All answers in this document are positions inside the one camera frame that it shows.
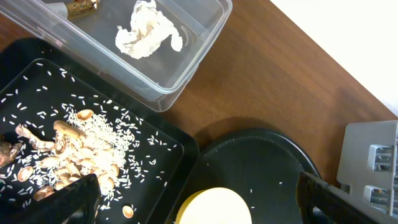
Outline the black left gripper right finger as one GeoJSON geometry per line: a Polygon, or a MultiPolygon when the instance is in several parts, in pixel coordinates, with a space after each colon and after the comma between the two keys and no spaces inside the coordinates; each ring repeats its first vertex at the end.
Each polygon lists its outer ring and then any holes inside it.
{"type": "Polygon", "coordinates": [[[300,173],[297,203],[304,223],[397,223],[396,218],[308,172],[300,173]]]}

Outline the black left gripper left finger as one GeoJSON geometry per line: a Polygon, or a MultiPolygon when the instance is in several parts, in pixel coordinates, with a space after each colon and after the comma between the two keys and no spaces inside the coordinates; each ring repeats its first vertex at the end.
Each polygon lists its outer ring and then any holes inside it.
{"type": "Polygon", "coordinates": [[[94,223],[100,201],[97,177],[90,174],[27,208],[1,202],[1,223],[94,223]]]}

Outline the food scraps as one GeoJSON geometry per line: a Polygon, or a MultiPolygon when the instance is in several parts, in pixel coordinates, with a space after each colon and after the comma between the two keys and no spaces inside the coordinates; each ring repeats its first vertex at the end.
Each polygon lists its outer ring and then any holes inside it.
{"type": "Polygon", "coordinates": [[[36,136],[31,121],[18,123],[17,115],[1,119],[1,124],[11,128],[17,142],[2,142],[1,202],[27,208],[65,189],[81,178],[94,174],[99,182],[100,195],[105,199],[101,210],[110,209],[112,201],[124,198],[123,189],[131,189],[133,180],[142,178],[142,162],[134,151],[140,143],[140,118],[132,122],[123,112],[110,121],[105,111],[76,112],[66,109],[62,120],[56,120],[55,135],[44,140],[45,131],[36,136]]]}

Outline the yellow bowl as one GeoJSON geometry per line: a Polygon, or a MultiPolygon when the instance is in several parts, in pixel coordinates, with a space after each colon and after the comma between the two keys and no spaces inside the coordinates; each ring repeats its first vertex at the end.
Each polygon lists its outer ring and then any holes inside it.
{"type": "Polygon", "coordinates": [[[215,187],[189,196],[180,207],[176,224],[252,224],[244,199],[235,191],[215,187]]]}

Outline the white tissue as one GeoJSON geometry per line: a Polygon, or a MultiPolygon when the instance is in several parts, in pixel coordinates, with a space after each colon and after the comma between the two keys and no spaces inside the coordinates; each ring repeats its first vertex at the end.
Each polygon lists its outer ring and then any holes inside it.
{"type": "Polygon", "coordinates": [[[173,22],[157,10],[154,0],[137,1],[130,20],[131,28],[117,26],[115,45],[134,59],[148,57],[153,54],[161,43],[171,38],[171,48],[179,52],[183,47],[183,39],[173,22]]]}

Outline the gold candy wrapper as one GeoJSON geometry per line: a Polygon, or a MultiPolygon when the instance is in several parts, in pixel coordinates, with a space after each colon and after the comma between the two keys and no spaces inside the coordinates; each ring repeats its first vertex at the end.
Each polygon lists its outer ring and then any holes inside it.
{"type": "Polygon", "coordinates": [[[94,13],[99,4],[100,0],[73,0],[72,2],[46,3],[46,6],[62,17],[72,20],[94,13]]]}

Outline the grey dishwasher rack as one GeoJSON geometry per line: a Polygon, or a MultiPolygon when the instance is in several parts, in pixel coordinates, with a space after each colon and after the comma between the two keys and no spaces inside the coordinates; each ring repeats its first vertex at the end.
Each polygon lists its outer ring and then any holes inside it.
{"type": "Polygon", "coordinates": [[[336,179],[342,191],[397,218],[397,121],[348,124],[336,179]]]}

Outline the round black tray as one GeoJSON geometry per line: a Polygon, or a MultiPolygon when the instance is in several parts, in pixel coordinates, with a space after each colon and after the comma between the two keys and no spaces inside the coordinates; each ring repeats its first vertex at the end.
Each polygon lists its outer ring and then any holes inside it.
{"type": "Polygon", "coordinates": [[[270,129],[234,131],[200,153],[167,223],[192,194],[213,187],[238,193],[253,223],[301,223],[296,186],[301,172],[320,176],[310,156],[286,135],[270,129]]]}

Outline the black rectangular tray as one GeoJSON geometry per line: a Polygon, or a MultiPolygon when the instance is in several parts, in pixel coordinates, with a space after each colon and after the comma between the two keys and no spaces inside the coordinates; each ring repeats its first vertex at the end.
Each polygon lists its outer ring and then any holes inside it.
{"type": "Polygon", "coordinates": [[[1,222],[8,213],[35,207],[34,194],[50,183],[47,169],[36,169],[25,182],[17,173],[46,157],[17,135],[19,124],[51,141],[53,123],[90,109],[115,132],[131,133],[125,165],[110,197],[103,197],[98,223],[173,223],[182,190],[198,158],[195,140],[134,98],[119,91],[47,42],[17,40],[1,52],[1,135],[21,143],[1,169],[1,222]]]}

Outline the clear plastic bin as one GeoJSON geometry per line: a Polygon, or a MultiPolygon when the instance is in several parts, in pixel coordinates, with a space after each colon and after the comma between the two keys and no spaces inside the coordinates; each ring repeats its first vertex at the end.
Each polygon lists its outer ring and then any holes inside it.
{"type": "Polygon", "coordinates": [[[115,43],[118,29],[130,28],[135,0],[102,0],[87,16],[74,19],[66,1],[1,2],[1,12],[35,36],[124,90],[150,109],[168,110],[196,72],[233,9],[231,0],[158,0],[156,9],[182,38],[171,38],[147,57],[134,59],[115,43]]]}

